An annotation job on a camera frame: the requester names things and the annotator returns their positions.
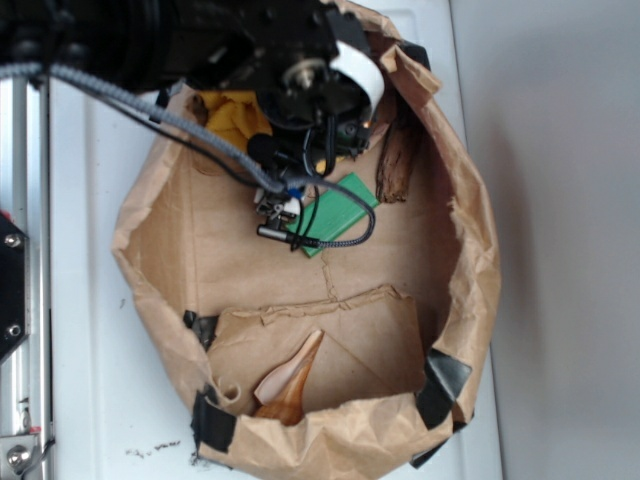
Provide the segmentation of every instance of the white wall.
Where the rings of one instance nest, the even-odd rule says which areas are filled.
[[[640,1],[452,0],[505,478],[640,478]]]

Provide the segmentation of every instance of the brown paper bag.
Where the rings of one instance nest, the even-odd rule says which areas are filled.
[[[200,455],[260,478],[379,478],[442,444],[454,424],[473,416],[497,308],[499,255],[489,198],[433,100],[439,82],[398,48],[399,35],[388,19],[347,2],[340,6],[360,18],[390,84],[428,133],[408,201],[377,208],[373,237],[313,259],[292,254],[286,245],[255,235],[260,219],[252,213],[254,192],[164,139],[155,143],[122,206],[114,236],[113,251],[138,312],[178,394],[194,412]],[[185,89],[170,108],[193,117],[192,97]],[[381,126],[371,150],[355,162],[341,162],[333,180],[355,171],[375,191],[383,133]],[[359,224],[347,236],[363,228]],[[421,347],[423,371],[408,366],[406,378],[390,384],[393,372],[380,372],[369,352],[359,386],[331,392],[322,389],[331,369],[320,355],[300,424],[283,427],[250,417],[251,389],[295,353],[318,312],[344,311],[353,302],[358,308],[382,302],[395,312],[385,320],[390,323],[377,319],[370,325],[356,315],[363,336],[372,335],[376,322],[387,330],[403,322],[402,334],[390,335],[387,343],[345,344],[354,330],[327,324],[331,341],[343,343],[324,348],[343,348],[352,359],[369,344],[384,349],[391,364],[414,365]],[[406,313],[406,302],[414,314]],[[187,310],[222,314],[220,339],[233,327],[240,337],[229,338],[252,340],[216,340],[207,355],[182,321]],[[296,329],[282,326],[291,315],[301,319]],[[270,326],[278,327],[274,337],[256,333]],[[287,341],[277,348],[269,343],[285,331]],[[418,349],[399,349],[411,332],[419,335]],[[257,360],[267,357],[263,364]]]

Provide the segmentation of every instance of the yellow rag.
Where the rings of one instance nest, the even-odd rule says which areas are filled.
[[[256,133],[273,135],[254,92],[199,92],[209,120],[206,128],[247,152],[249,139]]]

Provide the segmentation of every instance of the cable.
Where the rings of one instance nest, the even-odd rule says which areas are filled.
[[[247,180],[246,178],[241,177],[240,175],[238,175],[237,172],[233,171],[233,169],[227,165],[221,158],[217,157],[216,155],[214,155],[213,153],[209,152],[208,150],[202,148],[199,145],[196,145],[194,143],[191,143],[188,140],[185,140],[183,138],[178,137],[177,135],[174,135],[170,132],[167,132],[166,130],[158,127],[157,125],[154,125],[150,122],[148,122],[147,120],[137,117],[135,114],[131,113],[130,111],[128,111],[126,108],[121,107],[120,105],[113,103],[112,101],[110,101],[108,98],[104,98],[101,97],[99,95],[94,94],[93,92],[89,92],[89,91],[83,91],[85,94],[95,98],[96,100],[104,103],[105,105],[113,108],[114,110],[116,110],[117,112],[121,113],[122,115],[124,115],[125,117],[129,118],[130,120],[133,120],[134,122],[138,123],[139,125],[142,125],[145,128],[148,128],[149,130],[151,130],[152,132],[161,135],[165,138],[168,138],[169,140],[172,140],[174,142],[179,143],[180,145],[183,145],[184,147],[199,153],[200,155],[206,157],[207,159],[211,160],[212,162],[216,163],[220,168],[222,168],[231,178],[233,178],[236,182],[245,185],[247,187],[252,187],[252,188],[258,188],[259,185],[255,182],[252,182],[250,180]]]
[[[309,158],[309,151],[311,148],[311,142],[313,142],[313,137],[315,137],[315,130],[310,128],[307,130],[307,133],[304,136],[304,143],[302,144],[302,164],[304,165],[305,172],[307,172],[307,175],[310,177],[316,175],[316,169]]]
[[[262,170],[260,165],[251,159],[251,157],[200,125],[164,110],[152,103],[146,102],[116,85],[105,82],[100,78],[79,70],[55,64],[51,66],[50,73],[53,77],[80,88],[81,90],[89,90],[102,97],[108,97],[114,102],[124,104],[133,110],[176,127],[190,134],[192,137],[202,140],[228,156],[230,159],[239,163],[265,190],[273,193],[286,191],[286,185],[282,181],[271,178]]]
[[[49,450],[53,445],[55,445],[55,443],[56,443],[55,437],[51,438],[47,443],[45,443],[44,448],[42,449],[42,453],[38,456],[38,458],[34,458],[33,460],[31,460],[31,463],[29,464],[29,466],[18,474],[20,475],[20,480],[25,480],[27,478],[27,473],[32,472],[33,470],[38,468],[40,465],[42,465],[42,462],[44,462],[45,459],[47,458],[47,454],[49,453]]]
[[[376,226],[376,214],[373,211],[373,208],[369,206],[367,202],[361,199],[358,195],[353,193],[351,190],[347,190],[341,185],[337,185],[335,183],[328,182],[323,178],[309,178],[309,177],[295,177],[289,179],[288,186],[289,188],[299,188],[304,185],[314,185],[317,187],[327,188],[329,190],[334,190],[341,195],[349,198],[352,202],[362,208],[366,214],[369,216],[369,225],[367,226],[367,230],[360,235],[358,238],[353,240],[342,240],[335,242],[325,242],[317,238],[310,238],[302,236],[302,245],[312,248],[345,248],[345,247],[355,247],[356,245],[361,245],[373,235],[373,231]]]
[[[303,237],[307,237],[309,235],[309,232],[311,231],[311,227],[313,226],[313,223],[316,221],[316,214],[318,213],[318,208],[320,207],[320,190],[318,190],[317,186],[313,186],[313,192],[316,195],[316,200],[313,203],[313,212],[311,212],[311,219],[309,220],[309,225],[307,225],[307,228],[304,230],[304,233],[302,234]]]
[[[300,215],[298,215],[298,226],[296,227],[296,233],[291,242],[291,251],[295,252],[302,246],[303,236],[300,235],[302,232],[302,224],[304,223],[304,203],[302,202],[302,198],[298,198],[298,205],[300,205]]]
[[[325,139],[326,167],[323,177],[328,177],[336,168],[336,117],[330,115],[327,118],[327,134]]]
[[[15,77],[36,77],[42,73],[39,63],[10,63],[0,67],[0,80]]]

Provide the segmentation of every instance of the screw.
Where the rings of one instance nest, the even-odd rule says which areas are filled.
[[[18,470],[31,460],[31,453],[22,445],[17,445],[7,453],[7,462],[14,470]]]
[[[313,86],[315,73],[310,68],[303,68],[296,74],[296,83],[303,89],[309,90]]]
[[[4,244],[9,248],[20,248],[22,246],[22,238],[17,233],[10,233],[4,237]]]
[[[17,337],[22,333],[22,329],[18,325],[13,325],[9,327],[7,331],[9,332],[9,335],[11,335],[12,337]]]

